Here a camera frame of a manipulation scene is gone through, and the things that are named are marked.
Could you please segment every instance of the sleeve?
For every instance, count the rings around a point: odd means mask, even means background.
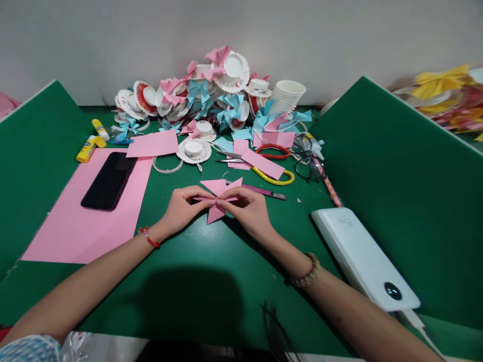
[[[60,362],[61,346],[49,335],[34,334],[0,349],[2,362]]]

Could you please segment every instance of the yellow paper bow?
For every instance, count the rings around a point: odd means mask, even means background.
[[[426,100],[450,89],[460,89],[464,82],[459,79],[468,74],[468,69],[469,65],[466,64],[444,73],[421,73],[417,79],[420,87],[412,91],[412,94]]]

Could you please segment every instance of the finger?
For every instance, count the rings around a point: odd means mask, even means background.
[[[208,191],[203,190],[199,186],[189,186],[187,188],[183,189],[183,195],[186,197],[191,197],[191,196],[201,196],[205,197],[207,199],[214,199],[215,195],[210,194]]]
[[[230,214],[232,214],[236,218],[238,218],[241,211],[243,210],[242,208],[239,208],[238,206],[235,206],[232,203],[221,199],[216,200],[216,204],[223,207],[225,210],[227,210]]]
[[[202,210],[209,208],[211,206],[214,206],[214,205],[215,205],[214,200],[203,200],[203,201],[198,202],[197,204],[191,205],[191,208],[193,210],[195,210],[195,212],[198,214]]]
[[[231,190],[224,192],[223,195],[221,195],[219,198],[222,199],[222,200],[226,200],[226,199],[229,199],[230,197],[237,196],[237,197],[242,197],[242,198],[246,198],[250,201],[253,201],[258,197],[258,195],[259,194],[257,194],[255,191],[246,189],[242,186],[238,186],[238,187],[235,187]]]

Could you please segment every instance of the beaded bracelet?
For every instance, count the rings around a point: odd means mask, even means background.
[[[147,230],[149,229],[148,226],[144,227],[144,228],[139,228],[137,229],[137,233],[140,234],[140,233],[144,233],[144,236],[146,237],[146,240],[149,241],[149,243],[154,246],[155,248],[159,248],[159,246],[161,245],[161,243],[155,243],[154,241],[151,240],[151,238],[149,237],[149,235],[147,234]]]
[[[290,279],[290,282],[293,285],[295,285],[296,287],[299,287],[299,288],[306,287],[310,283],[312,283],[315,280],[315,278],[317,278],[317,273],[318,273],[318,270],[320,269],[320,262],[314,254],[305,253],[305,255],[307,255],[312,260],[312,269],[310,270],[310,272],[306,276],[304,276],[302,278],[298,278],[298,279],[291,278]]]

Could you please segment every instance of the smartphone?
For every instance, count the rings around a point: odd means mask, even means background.
[[[82,207],[112,211],[126,187],[137,157],[126,157],[125,152],[112,152],[80,202]]]

